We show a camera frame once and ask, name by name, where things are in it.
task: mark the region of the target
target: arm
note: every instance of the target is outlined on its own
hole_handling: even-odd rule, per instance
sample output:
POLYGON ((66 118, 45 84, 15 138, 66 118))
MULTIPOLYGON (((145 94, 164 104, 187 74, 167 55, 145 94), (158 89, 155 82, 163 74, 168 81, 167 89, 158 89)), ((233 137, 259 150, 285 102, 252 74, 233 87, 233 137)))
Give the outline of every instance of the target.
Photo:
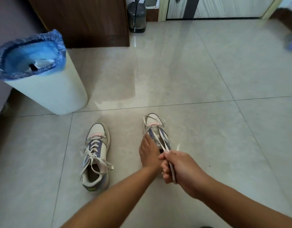
MULTIPOLYGON (((172 151, 160 155, 175 168, 178 184, 193 198, 201 200, 232 227, 292 227, 292 218, 244 196, 207 175, 188 154, 172 151)), ((163 178, 172 182, 168 163, 162 163, 163 178)))
POLYGON ((87 203, 61 228, 120 227, 162 170, 162 162, 157 158, 159 149, 148 135, 143 138, 139 152, 143 165, 141 170, 87 203))

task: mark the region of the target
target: forearm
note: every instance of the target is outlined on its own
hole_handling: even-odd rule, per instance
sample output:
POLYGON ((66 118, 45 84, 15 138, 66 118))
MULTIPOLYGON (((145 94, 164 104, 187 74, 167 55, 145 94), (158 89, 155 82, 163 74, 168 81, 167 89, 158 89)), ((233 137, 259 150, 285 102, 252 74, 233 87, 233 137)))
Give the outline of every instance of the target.
POLYGON ((86 204, 61 228, 120 227, 159 171, 142 168, 86 204))
POLYGON ((200 200, 232 227, 292 227, 292 218, 274 211, 209 177, 200 200))

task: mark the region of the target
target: shoe insole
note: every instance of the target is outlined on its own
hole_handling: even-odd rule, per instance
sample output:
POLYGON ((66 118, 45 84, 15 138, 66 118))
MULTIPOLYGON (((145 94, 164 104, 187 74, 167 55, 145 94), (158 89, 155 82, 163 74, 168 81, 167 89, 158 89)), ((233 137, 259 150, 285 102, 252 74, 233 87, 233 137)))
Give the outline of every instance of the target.
MULTIPOLYGON (((100 172, 97 164, 93 164, 92 167, 95 171, 100 172)), ((91 169, 91 166, 87 167, 87 174, 88 174, 88 179, 90 182, 94 182, 99 177, 97 173, 93 172, 93 170, 91 169)))

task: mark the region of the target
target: tiled floor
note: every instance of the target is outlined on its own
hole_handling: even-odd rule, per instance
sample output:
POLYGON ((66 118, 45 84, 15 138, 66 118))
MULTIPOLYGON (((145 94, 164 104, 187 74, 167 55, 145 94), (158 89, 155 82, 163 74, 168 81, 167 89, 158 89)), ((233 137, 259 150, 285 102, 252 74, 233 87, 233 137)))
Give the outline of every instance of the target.
MULTIPOLYGON (((19 96, 0 119, 0 227, 58 228, 95 197, 79 181, 79 147, 96 121, 112 137, 110 184, 138 170, 150 112, 208 174, 292 216, 287 34, 276 21, 170 21, 148 24, 129 48, 69 50, 87 106, 58 116, 19 96)), ((157 178, 123 227, 204 225, 229 227, 157 178)))

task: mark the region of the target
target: hand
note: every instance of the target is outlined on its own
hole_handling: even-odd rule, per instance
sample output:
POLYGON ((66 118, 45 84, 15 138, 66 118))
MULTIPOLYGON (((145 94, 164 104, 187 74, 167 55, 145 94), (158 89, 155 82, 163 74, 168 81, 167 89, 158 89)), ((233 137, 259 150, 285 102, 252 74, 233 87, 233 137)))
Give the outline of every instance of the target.
POLYGON ((143 167, 155 167, 160 170, 162 161, 159 160, 160 150, 152 138, 145 134, 139 149, 143 167))
POLYGON ((174 165, 175 178, 177 183, 183 190, 195 199, 199 199, 199 192, 208 182, 210 176, 207 175, 187 153, 171 150, 169 153, 162 153, 160 160, 164 160, 161 164, 163 169, 162 175, 165 182, 171 183, 172 176, 169 163, 174 165))

